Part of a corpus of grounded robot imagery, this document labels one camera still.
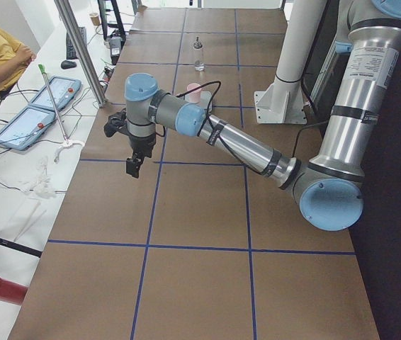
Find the white pillar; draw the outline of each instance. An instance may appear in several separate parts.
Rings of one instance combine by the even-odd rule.
[[[258,123],[306,124],[300,79],[327,0],[295,0],[274,82],[256,91]]]

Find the blue grid line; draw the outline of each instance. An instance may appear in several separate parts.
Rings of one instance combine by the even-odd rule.
[[[126,103],[110,103],[111,105],[124,106]],[[241,106],[242,108],[255,108],[253,106]],[[212,108],[240,108],[235,105],[213,105]]]
[[[149,248],[157,249],[180,249],[180,250],[209,250],[209,251],[238,251],[246,252],[248,249],[245,248],[229,248],[229,247],[216,247],[216,246],[171,246],[167,244],[150,244]]]
[[[48,239],[48,243],[57,244],[80,244],[84,246],[110,246],[110,247],[137,247],[144,248],[146,244],[139,243],[120,243],[120,242],[95,242],[95,241],[69,241],[66,239]]]
[[[306,255],[355,255],[354,251],[317,251],[317,250],[290,250],[290,249],[252,249],[253,253],[279,254],[306,254]]]
[[[221,246],[176,246],[171,244],[140,244],[120,242],[96,242],[96,241],[71,241],[67,239],[48,239],[48,243],[56,244],[79,244],[84,246],[107,246],[107,247],[137,247],[137,248],[158,248],[158,249],[183,249],[183,250],[210,250],[210,251],[238,251],[253,253],[277,253],[277,254],[300,254],[300,255],[337,255],[354,256],[353,251],[317,251],[317,250],[293,250],[293,249],[249,249]]]
[[[185,27],[186,9],[185,9],[184,12],[185,13],[184,13],[184,16],[183,16],[183,27]],[[175,92],[175,83],[176,83],[176,78],[177,78],[177,71],[178,71],[178,68],[179,68],[178,64],[179,64],[179,60],[180,60],[181,43],[182,43],[182,41],[183,41],[183,34],[180,37],[179,54],[178,54],[178,57],[177,57],[177,66],[175,68],[174,83],[172,84],[172,93]],[[141,299],[141,294],[142,294],[142,287],[144,285],[145,267],[146,267],[146,264],[147,264],[147,255],[149,253],[149,247],[148,246],[150,244],[150,237],[152,236],[153,220],[154,220],[154,214],[155,214],[155,210],[156,210],[156,206],[157,206],[159,182],[161,180],[161,174],[162,174],[162,169],[163,169],[163,163],[162,162],[163,162],[163,159],[164,159],[164,151],[166,150],[167,136],[168,136],[168,133],[164,137],[164,141],[163,141],[163,147],[162,147],[161,159],[160,159],[161,164],[159,165],[159,169],[158,169],[157,184],[156,184],[156,187],[155,187],[155,193],[154,193],[154,198],[153,198],[152,214],[150,215],[149,232],[147,233],[147,242],[146,242],[147,246],[145,247],[144,258],[142,260],[142,270],[141,270],[139,288],[137,290],[135,314],[133,316],[133,321],[132,321],[132,329],[131,329],[131,334],[130,334],[130,340],[134,340],[134,338],[135,338],[137,315],[139,313],[139,304],[140,304],[140,299]]]
[[[200,32],[200,31],[178,31],[178,30],[135,30],[133,33],[189,33],[189,34],[238,34],[238,35],[285,35],[286,33],[265,33],[265,32]]]
[[[168,165],[209,165],[209,166],[242,166],[239,163],[201,163],[201,162],[189,162],[189,161],[154,161],[155,164],[168,164]]]
[[[118,64],[136,64],[136,65],[176,65],[175,62],[117,62]]]
[[[118,64],[122,65],[174,65],[174,66],[191,66],[191,64],[187,62],[118,62]],[[275,65],[246,65],[246,64],[205,64],[206,66],[218,66],[218,67],[224,67],[224,66],[237,66],[239,65],[240,67],[261,67],[261,68],[276,68]]]
[[[248,256],[249,256],[249,281],[251,283],[251,306],[252,306],[252,331],[254,340],[257,340],[257,320],[256,320],[256,298],[254,289],[254,267],[252,262],[252,231],[251,231],[251,211],[249,209],[249,191],[247,169],[243,166],[244,173],[244,194],[246,200],[246,220],[248,229]]]
[[[240,53],[239,53],[239,43],[238,43],[238,24],[237,24],[237,10],[234,9],[235,15],[235,42],[237,44],[237,69],[240,72]],[[238,81],[238,94],[240,100],[240,123],[242,128],[244,127],[243,118],[243,102],[242,102],[242,84],[240,80]],[[253,339],[257,340],[257,321],[256,321],[256,299],[254,294],[254,269],[252,265],[252,236],[251,236],[251,219],[249,211],[249,192],[248,192],[248,177],[246,166],[243,166],[243,176],[244,176],[244,199],[246,203],[246,220],[247,220],[247,232],[248,232],[248,259],[249,259],[249,284],[251,288],[251,309],[252,309],[252,334]]]
[[[110,162],[110,163],[125,163],[124,159],[96,159],[96,158],[80,158],[79,161],[83,162]]]

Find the label sticker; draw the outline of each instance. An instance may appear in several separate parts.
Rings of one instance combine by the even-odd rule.
[[[362,47],[351,51],[344,79],[376,81],[388,88],[399,52],[394,48]]]

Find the transparent plastic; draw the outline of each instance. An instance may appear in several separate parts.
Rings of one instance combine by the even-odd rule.
[[[205,65],[203,62],[203,44],[199,40],[199,37],[196,37],[196,41],[193,44],[193,56],[194,69],[196,71],[203,71],[205,69]]]

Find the ur robot arm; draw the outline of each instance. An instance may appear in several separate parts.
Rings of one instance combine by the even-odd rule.
[[[342,17],[350,31],[351,56],[316,157],[308,163],[286,157],[200,106],[159,89],[153,76],[133,74],[125,82],[126,112],[112,115],[105,125],[108,137],[121,132],[130,139],[133,155],[127,173],[139,176],[144,158],[152,156],[155,125],[160,124],[198,136],[273,179],[314,226],[334,231],[354,224],[363,210],[360,164],[401,49],[401,17],[394,8],[383,8],[384,1],[346,3]]]

